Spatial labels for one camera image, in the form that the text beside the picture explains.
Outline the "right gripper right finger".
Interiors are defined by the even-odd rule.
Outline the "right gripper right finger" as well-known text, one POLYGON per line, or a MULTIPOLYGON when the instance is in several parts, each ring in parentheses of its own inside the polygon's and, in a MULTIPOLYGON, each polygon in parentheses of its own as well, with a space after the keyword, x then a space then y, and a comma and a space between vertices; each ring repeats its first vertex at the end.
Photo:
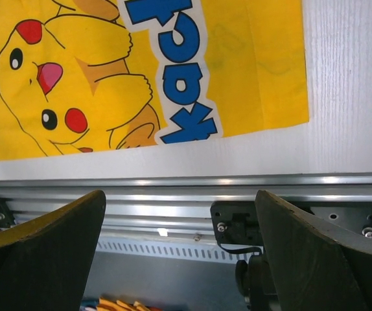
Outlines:
POLYGON ((372 310, 372 239, 265 190, 255 208, 282 310, 372 310))

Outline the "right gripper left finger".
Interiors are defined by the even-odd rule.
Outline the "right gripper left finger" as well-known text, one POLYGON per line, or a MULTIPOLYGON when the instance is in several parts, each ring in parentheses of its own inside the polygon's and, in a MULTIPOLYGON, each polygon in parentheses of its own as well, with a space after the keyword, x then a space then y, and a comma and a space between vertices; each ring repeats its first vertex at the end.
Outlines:
POLYGON ((0 310, 78 310, 105 210, 95 190, 0 232, 0 310))

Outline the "yellow pikachu cloth placemat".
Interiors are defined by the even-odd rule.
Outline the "yellow pikachu cloth placemat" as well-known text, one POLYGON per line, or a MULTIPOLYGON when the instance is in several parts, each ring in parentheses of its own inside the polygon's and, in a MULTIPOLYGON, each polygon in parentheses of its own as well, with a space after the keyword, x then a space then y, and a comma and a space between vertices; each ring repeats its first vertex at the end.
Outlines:
POLYGON ((309 119, 301 1, 0 1, 0 161, 309 119))

